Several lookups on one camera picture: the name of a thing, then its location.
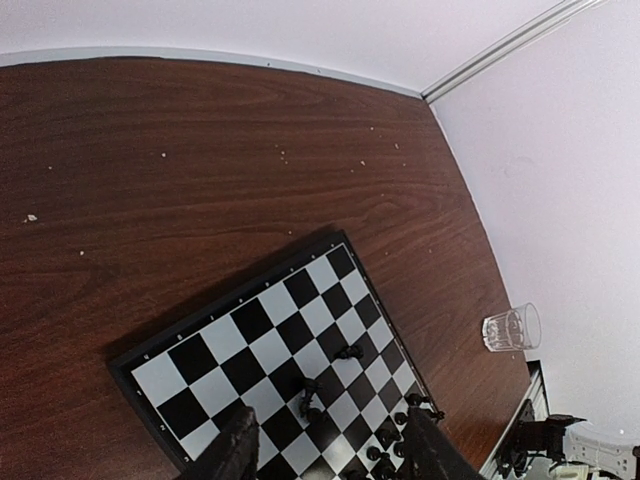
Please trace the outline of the black chess pawn second row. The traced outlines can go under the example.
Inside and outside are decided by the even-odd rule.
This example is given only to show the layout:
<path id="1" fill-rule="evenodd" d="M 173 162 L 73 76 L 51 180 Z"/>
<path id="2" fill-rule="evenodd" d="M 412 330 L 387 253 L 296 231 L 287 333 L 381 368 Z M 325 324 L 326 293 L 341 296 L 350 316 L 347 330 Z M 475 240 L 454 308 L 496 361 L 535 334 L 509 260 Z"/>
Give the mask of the black chess pawn second row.
<path id="1" fill-rule="evenodd" d="M 404 425 L 408 421 L 408 416 L 404 412 L 397 412 L 394 414 L 394 421 L 398 425 Z"/>
<path id="2" fill-rule="evenodd" d="M 397 430 L 380 428 L 376 434 L 381 444 L 391 444 L 402 440 L 402 436 Z"/>

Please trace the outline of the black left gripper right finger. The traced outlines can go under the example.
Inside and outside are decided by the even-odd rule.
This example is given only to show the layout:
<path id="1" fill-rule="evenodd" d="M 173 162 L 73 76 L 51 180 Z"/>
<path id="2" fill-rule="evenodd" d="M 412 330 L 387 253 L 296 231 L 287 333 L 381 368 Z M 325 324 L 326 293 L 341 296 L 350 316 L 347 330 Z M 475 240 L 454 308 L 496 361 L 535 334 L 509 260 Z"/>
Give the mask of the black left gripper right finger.
<path id="1" fill-rule="evenodd" d="M 482 480 L 432 421 L 430 410 L 411 406 L 403 430 L 405 479 Z"/>

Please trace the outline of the black chess rook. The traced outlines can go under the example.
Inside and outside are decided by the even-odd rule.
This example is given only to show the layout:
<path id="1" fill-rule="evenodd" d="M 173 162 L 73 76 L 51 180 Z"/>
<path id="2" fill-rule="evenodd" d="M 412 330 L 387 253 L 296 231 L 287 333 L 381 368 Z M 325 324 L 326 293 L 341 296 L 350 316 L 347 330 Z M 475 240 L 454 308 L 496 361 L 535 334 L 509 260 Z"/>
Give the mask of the black chess rook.
<path id="1" fill-rule="evenodd" d="M 424 410 L 424 413 L 434 422 L 440 422 L 445 418 L 445 413 L 442 411 Z"/>

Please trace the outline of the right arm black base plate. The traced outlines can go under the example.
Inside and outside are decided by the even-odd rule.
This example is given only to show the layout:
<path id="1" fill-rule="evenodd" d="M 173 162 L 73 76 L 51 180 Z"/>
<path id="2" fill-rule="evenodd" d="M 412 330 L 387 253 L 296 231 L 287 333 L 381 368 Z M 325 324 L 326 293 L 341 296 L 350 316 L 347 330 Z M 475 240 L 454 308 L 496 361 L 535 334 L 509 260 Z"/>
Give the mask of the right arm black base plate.
<path id="1" fill-rule="evenodd" d="M 522 474 L 530 456 L 541 454 L 554 462 L 566 459 L 564 435 L 569 426 L 584 422 L 584 418 L 553 414 L 544 421 L 519 420 L 505 437 L 497 453 L 497 464 L 503 474 L 511 470 Z"/>

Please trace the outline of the black and grey chessboard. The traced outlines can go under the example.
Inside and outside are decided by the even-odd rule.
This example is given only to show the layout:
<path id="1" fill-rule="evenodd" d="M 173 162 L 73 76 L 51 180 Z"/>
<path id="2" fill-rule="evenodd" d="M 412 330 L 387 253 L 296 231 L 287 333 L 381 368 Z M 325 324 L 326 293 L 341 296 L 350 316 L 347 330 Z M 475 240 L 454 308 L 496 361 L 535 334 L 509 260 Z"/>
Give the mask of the black and grey chessboard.
<path id="1" fill-rule="evenodd" d="M 361 360 L 336 360 L 347 345 Z M 347 235 L 338 231 L 114 359 L 110 372 L 180 469 L 192 465 L 241 407 L 259 424 L 261 479 L 374 479 L 366 449 L 397 430 L 405 396 L 430 397 Z M 302 380 L 322 384 L 310 424 Z"/>

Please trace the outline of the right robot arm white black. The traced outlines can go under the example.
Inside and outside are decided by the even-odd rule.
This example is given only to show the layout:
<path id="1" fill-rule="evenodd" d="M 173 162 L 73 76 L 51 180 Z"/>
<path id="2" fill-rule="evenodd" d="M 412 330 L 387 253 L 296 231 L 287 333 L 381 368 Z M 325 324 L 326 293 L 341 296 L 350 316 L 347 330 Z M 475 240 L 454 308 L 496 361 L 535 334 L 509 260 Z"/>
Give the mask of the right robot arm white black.
<path id="1" fill-rule="evenodd" d="M 566 427 L 550 441 L 546 454 L 554 462 L 585 464 L 618 479 L 639 478 L 639 439 L 600 433 L 589 425 Z"/>

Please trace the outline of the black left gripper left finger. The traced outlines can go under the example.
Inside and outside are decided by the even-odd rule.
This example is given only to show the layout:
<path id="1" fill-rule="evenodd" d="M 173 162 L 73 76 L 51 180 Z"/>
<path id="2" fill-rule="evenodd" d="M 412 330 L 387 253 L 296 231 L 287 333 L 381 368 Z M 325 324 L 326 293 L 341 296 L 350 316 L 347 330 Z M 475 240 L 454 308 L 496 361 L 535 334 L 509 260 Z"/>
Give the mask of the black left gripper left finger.
<path id="1" fill-rule="evenodd" d="M 256 479 L 259 424 L 252 407 L 241 407 L 197 460 L 179 476 L 182 480 Z"/>

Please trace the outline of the black chess piece back row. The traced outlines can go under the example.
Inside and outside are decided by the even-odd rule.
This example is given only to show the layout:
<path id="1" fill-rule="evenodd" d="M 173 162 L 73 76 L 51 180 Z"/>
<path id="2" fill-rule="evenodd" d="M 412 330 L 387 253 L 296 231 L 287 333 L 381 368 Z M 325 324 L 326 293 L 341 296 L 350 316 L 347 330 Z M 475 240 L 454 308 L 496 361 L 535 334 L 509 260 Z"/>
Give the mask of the black chess piece back row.
<path id="1" fill-rule="evenodd" d="M 366 457 L 368 460 L 372 461 L 372 462 L 377 462 L 380 460 L 388 460 L 389 459 L 389 454 L 385 451 L 382 451 L 381 449 L 379 449 L 376 446 L 369 446 L 366 449 Z"/>
<path id="2" fill-rule="evenodd" d="M 404 458 L 405 457 L 405 448 L 403 442 L 396 442 L 393 445 L 393 453 L 396 457 Z"/>
<path id="3" fill-rule="evenodd" d="M 375 464 L 371 474 L 375 480 L 395 480 L 397 471 L 389 459 L 380 459 Z"/>

